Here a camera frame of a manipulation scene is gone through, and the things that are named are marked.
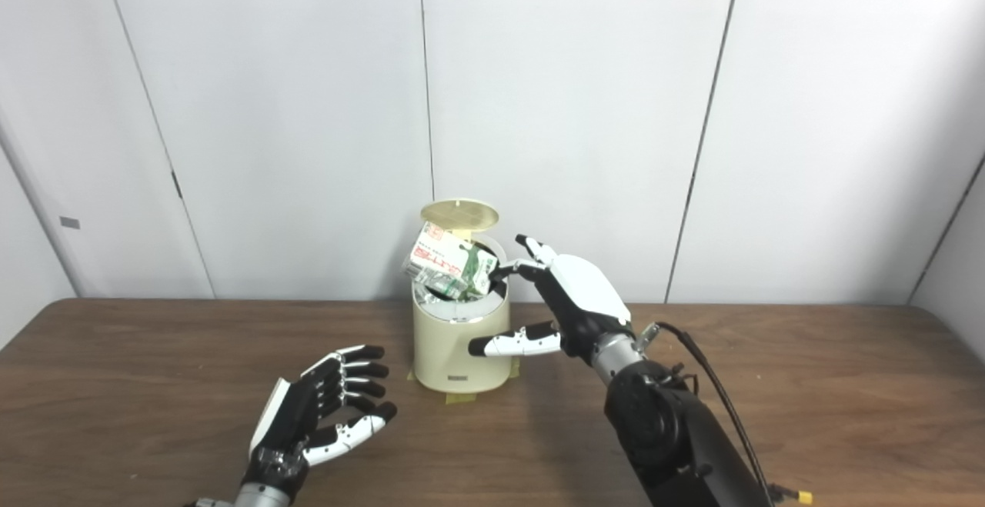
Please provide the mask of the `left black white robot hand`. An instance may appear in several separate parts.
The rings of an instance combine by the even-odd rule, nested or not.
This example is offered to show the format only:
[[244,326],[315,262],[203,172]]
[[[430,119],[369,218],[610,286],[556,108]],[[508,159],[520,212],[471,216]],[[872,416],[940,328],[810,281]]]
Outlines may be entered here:
[[384,402],[385,349],[330,352],[295,381],[280,378],[249,445],[235,506],[292,506],[311,469],[352,453],[379,434],[398,409]]

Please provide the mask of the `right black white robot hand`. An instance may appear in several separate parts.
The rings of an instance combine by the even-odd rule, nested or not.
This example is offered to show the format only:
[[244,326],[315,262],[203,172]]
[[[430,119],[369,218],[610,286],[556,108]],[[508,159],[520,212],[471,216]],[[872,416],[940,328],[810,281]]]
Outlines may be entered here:
[[519,275],[533,283],[553,320],[474,338],[467,349],[471,356],[492,359],[564,352],[590,364],[609,336],[634,335],[629,308],[597,265],[577,255],[559,254],[526,235],[515,240],[529,258],[497,265],[490,280],[500,283]]

